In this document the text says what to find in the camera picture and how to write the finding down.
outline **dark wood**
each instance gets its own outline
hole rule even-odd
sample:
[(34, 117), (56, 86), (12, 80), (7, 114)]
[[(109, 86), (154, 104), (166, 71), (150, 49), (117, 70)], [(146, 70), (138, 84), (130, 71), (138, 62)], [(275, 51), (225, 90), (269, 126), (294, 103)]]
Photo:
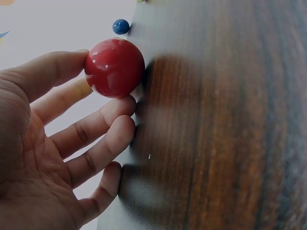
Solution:
[(307, 229), (307, 1), (150, 0), (148, 65), (104, 230)]

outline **hand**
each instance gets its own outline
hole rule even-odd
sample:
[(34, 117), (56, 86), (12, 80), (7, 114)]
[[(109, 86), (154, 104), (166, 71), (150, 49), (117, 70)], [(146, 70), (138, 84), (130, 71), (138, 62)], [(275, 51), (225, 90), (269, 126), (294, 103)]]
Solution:
[[(44, 126), (92, 90), (78, 76), (88, 51), (55, 52), (0, 72), (0, 225), (10, 230), (76, 230), (117, 196), (120, 165), (112, 162), (131, 142), (135, 100), (112, 100), (47, 137)], [(106, 134), (80, 157), (64, 159)], [(104, 170), (90, 198), (73, 189)]]

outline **blue ball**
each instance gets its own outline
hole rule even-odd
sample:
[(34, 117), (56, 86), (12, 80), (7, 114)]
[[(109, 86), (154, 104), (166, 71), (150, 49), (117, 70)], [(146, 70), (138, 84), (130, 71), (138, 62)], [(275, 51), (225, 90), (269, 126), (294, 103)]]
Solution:
[(117, 35), (123, 35), (130, 29), (129, 23), (124, 19), (118, 19), (113, 23), (113, 31)]

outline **red ball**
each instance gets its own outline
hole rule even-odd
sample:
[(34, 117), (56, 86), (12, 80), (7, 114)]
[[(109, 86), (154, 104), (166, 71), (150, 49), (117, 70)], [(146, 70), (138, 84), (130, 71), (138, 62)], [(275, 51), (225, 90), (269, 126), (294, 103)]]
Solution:
[(89, 53), (84, 68), (90, 87), (109, 98), (128, 96), (140, 84), (144, 69), (140, 50), (120, 38), (97, 44)]

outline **white background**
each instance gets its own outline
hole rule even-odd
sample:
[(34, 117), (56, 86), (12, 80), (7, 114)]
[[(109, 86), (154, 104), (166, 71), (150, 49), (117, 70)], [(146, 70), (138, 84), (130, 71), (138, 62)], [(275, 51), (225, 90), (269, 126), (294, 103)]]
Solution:
[[(135, 4), (136, 0), (16, 0), (11, 6), (0, 6), (0, 34), (10, 31), (0, 46), (0, 69), (51, 51), (91, 49), (117, 36), (112, 31), (113, 22), (119, 18), (130, 22)], [(98, 110), (107, 101), (92, 93), (48, 125), (47, 135)], [(90, 196), (100, 177), (101, 173), (77, 188), (77, 198)], [(82, 230), (95, 230), (96, 226), (94, 220)]]

